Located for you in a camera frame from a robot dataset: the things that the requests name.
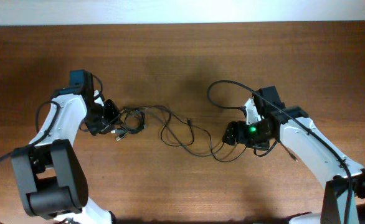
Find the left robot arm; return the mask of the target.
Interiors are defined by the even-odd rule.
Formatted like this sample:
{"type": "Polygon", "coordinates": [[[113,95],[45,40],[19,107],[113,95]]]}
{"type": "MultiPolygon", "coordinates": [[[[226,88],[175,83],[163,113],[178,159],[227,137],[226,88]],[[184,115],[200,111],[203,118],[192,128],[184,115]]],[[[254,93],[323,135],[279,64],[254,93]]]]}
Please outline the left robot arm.
{"type": "Polygon", "coordinates": [[[112,100],[94,89],[95,76],[86,70],[70,72],[69,85],[55,90],[51,109],[37,135],[11,155],[19,196],[25,212],[69,223],[116,223],[88,194],[85,174],[73,150],[80,125],[92,136],[109,133],[120,112],[112,100]]]}

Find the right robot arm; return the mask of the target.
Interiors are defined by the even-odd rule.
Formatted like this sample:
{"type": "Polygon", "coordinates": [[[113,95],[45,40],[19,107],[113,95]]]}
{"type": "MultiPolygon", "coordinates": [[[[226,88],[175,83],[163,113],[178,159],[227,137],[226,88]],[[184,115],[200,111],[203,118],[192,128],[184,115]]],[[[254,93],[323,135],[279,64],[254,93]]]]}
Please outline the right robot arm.
{"type": "Polygon", "coordinates": [[[365,223],[365,168],[342,153],[300,107],[285,107],[274,86],[261,88],[243,106],[246,119],[231,121],[228,145],[270,152],[275,139],[291,149],[324,188],[320,213],[301,213],[286,223],[365,223]]]}

